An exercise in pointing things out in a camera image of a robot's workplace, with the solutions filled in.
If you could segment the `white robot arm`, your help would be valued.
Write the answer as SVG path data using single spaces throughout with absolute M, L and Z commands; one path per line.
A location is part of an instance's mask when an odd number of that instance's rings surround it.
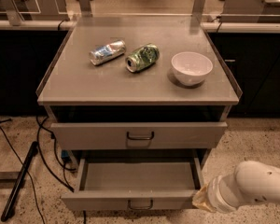
M 192 199 L 199 209 L 223 214 L 265 203 L 280 205 L 280 168 L 258 161 L 239 163 L 231 174 L 213 178 Z

